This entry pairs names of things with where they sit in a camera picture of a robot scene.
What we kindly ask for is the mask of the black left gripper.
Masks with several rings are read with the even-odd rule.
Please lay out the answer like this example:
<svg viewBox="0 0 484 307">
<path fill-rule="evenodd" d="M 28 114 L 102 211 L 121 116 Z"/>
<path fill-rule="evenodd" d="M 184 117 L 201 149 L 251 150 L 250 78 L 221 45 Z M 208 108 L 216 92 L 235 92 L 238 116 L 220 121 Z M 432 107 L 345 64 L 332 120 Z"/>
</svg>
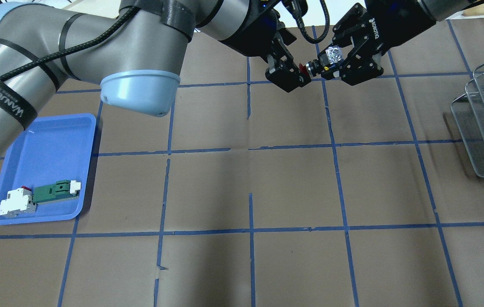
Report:
<svg viewBox="0 0 484 307">
<path fill-rule="evenodd" d="M 221 43 L 250 58 L 267 56 L 265 77 L 286 93 L 291 93 L 308 85 L 311 77 L 306 66 L 297 64 L 287 49 L 297 38 L 279 20 L 280 13 L 274 8 L 279 2 L 250 0 L 241 25 Z"/>
</svg>

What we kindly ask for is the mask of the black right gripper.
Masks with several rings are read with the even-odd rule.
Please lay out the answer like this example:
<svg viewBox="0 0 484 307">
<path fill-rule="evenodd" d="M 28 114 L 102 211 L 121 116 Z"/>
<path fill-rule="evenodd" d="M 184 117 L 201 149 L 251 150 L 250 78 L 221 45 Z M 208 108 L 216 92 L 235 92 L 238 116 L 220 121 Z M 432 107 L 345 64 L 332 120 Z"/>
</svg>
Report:
<svg viewBox="0 0 484 307">
<path fill-rule="evenodd" d="M 417 0 L 366 0 L 356 3 L 333 26 L 331 46 L 353 46 L 359 56 L 384 55 L 436 24 Z M 355 86 L 384 74 L 374 58 L 345 58 L 340 77 Z"/>
</svg>

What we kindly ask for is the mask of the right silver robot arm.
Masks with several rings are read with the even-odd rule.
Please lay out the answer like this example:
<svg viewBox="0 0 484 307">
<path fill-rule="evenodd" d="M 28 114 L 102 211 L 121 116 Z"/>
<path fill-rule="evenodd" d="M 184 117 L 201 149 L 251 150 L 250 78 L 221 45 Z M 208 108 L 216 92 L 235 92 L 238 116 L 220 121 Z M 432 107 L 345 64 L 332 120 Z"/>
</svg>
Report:
<svg viewBox="0 0 484 307">
<path fill-rule="evenodd" d="M 382 57 L 479 0 L 366 0 L 333 27 L 331 44 L 318 58 L 319 74 L 351 86 L 384 73 Z"/>
</svg>

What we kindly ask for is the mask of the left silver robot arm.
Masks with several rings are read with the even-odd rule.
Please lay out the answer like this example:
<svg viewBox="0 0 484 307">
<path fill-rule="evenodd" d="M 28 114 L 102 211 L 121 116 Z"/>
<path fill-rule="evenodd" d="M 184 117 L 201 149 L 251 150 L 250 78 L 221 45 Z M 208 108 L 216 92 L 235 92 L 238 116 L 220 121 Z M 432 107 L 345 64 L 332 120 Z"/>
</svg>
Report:
<svg viewBox="0 0 484 307">
<path fill-rule="evenodd" d="M 0 156 L 68 79 L 102 101 L 162 117 L 174 103 L 195 29 L 267 62 L 287 93 L 311 78 L 287 50 L 295 37 L 265 0 L 122 0 L 118 18 L 40 3 L 0 4 Z"/>
</svg>

